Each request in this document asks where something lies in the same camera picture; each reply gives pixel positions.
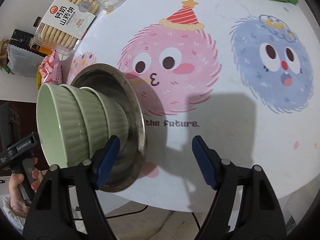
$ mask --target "metal screw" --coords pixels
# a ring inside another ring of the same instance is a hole
[[[229,159],[222,159],[222,160],[221,160],[221,163],[222,163],[223,165],[229,165],[229,164],[231,163],[231,161],[230,161]]]
[[[83,166],[88,166],[88,165],[91,164],[91,160],[86,159],[86,160],[84,160],[84,161],[82,162],[82,164],[83,164]]]
[[[54,164],[54,165],[50,166],[50,171],[55,171],[57,169],[58,169],[58,165],[57,164]]]
[[[259,165],[255,165],[253,167],[256,171],[262,171],[262,168]]]

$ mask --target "ribbed ceramic bowl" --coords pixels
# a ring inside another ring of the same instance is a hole
[[[109,137],[111,135],[118,136],[122,147],[127,141],[129,131],[127,116],[122,107],[114,100],[90,87],[81,87],[80,89],[91,92],[100,99],[107,117]]]
[[[37,98],[36,117],[41,147],[49,165],[66,168],[89,158],[84,119],[68,89],[44,83]]]
[[[87,129],[91,158],[97,150],[106,145],[109,139],[107,118],[103,106],[93,93],[68,85],[60,85],[60,87],[67,88],[80,107]]]

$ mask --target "gray round sticker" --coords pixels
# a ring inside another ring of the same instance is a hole
[[[83,1],[79,4],[80,12],[88,12],[91,9],[91,3],[89,1]]]

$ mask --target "blue gripper pad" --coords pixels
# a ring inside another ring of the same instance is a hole
[[[120,150],[119,137],[111,136],[106,146],[99,151],[101,150],[103,150],[104,152],[106,151],[106,154],[97,169],[97,179],[95,182],[97,188],[100,188],[108,181],[111,169],[116,161],[116,157]]]
[[[215,179],[214,166],[212,165],[205,149],[203,148],[197,137],[194,137],[192,140],[192,151],[194,156],[196,157],[205,182],[214,190],[217,190],[219,184]]]

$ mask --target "pink snack bag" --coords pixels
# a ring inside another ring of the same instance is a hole
[[[56,50],[44,58],[39,66],[39,72],[42,76],[41,84],[52,83],[55,85],[62,84],[61,61]]]

